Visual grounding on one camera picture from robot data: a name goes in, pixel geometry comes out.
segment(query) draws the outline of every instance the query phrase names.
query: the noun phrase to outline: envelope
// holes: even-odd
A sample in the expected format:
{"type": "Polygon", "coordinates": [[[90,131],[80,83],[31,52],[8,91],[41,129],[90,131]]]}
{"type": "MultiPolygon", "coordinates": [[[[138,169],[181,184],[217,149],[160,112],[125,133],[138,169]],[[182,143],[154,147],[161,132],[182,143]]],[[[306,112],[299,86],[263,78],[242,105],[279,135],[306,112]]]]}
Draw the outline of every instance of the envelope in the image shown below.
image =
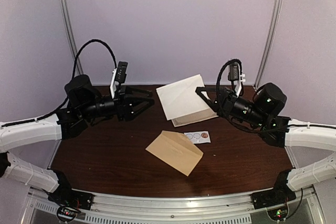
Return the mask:
{"type": "Polygon", "coordinates": [[[186,135],[170,131],[162,131],[146,151],[186,176],[203,157],[203,152],[186,135]]]}
{"type": "Polygon", "coordinates": [[[217,117],[196,94],[197,87],[204,87],[200,74],[156,89],[164,114],[175,127],[217,117]]]}

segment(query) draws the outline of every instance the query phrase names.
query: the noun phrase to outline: folded white paper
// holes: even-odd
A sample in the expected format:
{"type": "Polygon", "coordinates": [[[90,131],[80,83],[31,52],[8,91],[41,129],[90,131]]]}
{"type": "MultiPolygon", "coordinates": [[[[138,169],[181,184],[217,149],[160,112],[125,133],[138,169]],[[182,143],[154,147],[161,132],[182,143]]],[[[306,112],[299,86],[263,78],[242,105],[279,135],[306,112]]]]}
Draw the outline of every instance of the folded white paper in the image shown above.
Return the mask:
{"type": "Polygon", "coordinates": [[[200,74],[156,89],[164,114],[175,127],[217,116],[196,94],[197,87],[204,87],[200,74]]]}

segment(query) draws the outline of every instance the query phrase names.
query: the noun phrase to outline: table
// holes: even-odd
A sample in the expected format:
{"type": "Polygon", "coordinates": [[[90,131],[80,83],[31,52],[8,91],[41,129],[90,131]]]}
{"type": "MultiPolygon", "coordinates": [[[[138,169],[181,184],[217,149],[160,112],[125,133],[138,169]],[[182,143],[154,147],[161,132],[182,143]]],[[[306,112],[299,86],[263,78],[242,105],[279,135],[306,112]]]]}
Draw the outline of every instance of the table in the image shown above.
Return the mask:
{"type": "MultiPolygon", "coordinates": [[[[283,148],[268,146],[225,119],[174,128],[164,116],[158,86],[136,87],[153,91],[153,107],[133,121],[113,118],[62,141],[51,168],[63,171],[73,188],[136,197],[214,196],[270,188],[280,171],[292,168],[283,148]],[[198,145],[204,155],[189,177],[145,150],[162,130],[209,131],[212,142],[198,145]]],[[[245,87],[244,97],[253,94],[245,87]]]]}

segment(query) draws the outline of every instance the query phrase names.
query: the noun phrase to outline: wood grain surface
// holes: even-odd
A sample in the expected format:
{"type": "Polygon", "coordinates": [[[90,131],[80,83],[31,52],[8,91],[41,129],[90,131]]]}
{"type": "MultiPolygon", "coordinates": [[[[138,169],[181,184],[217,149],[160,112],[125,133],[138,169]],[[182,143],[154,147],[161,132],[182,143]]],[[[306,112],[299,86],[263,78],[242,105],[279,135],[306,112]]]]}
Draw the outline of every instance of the wood grain surface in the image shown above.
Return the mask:
{"type": "MultiPolygon", "coordinates": [[[[139,197],[224,195],[272,187],[278,173],[292,167],[284,149],[268,146],[222,118],[174,128],[164,116],[158,86],[137,87],[152,90],[155,99],[138,118],[113,118],[62,141],[52,169],[63,171],[73,188],[139,197]],[[189,177],[145,150],[162,130],[209,131],[212,142],[198,145],[204,155],[189,177]]],[[[108,93],[108,87],[99,89],[108,93]]],[[[253,93],[245,87],[244,97],[251,99],[253,93]]]]}

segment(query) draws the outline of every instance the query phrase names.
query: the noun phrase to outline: white wall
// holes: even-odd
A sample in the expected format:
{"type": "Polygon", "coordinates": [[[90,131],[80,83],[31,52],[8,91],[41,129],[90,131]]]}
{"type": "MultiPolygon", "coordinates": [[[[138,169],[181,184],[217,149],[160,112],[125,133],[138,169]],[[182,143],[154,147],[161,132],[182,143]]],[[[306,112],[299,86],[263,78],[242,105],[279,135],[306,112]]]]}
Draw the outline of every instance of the white wall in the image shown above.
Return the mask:
{"type": "MultiPolygon", "coordinates": [[[[129,62],[128,83],[169,83],[201,73],[215,83],[231,58],[255,81],[274,0],[67,0],[79,48],[105,40],[129,62]]],[[[81,56],[94,84],[110,81],[112,60],[101,45],[81,56]]]]}
{"type": "MultiPolygon", "coordinates": [[[[72,58],[59,0],[0,0],[0,122],[45,114],[65,98],[72,58]]],[[[12,152],[46,167],[53,141],[12,152]]],[[[0,178],[0,223],[18,223],[28,187],[0,178]]]]}
{"type": "MultiPolygon", "coordinates": [[[[283,115],[310,122],[336,124],[336,0],[283,0],[276,36],[262,84],[273,82],[281,87],[288,100],[283,115]]],[[[330,154],[310,148],[293,148],[299,166],[330,154]]],[[[325,212],[336,206],[336,180],[333,190],[320,197],[325,212]]]]}

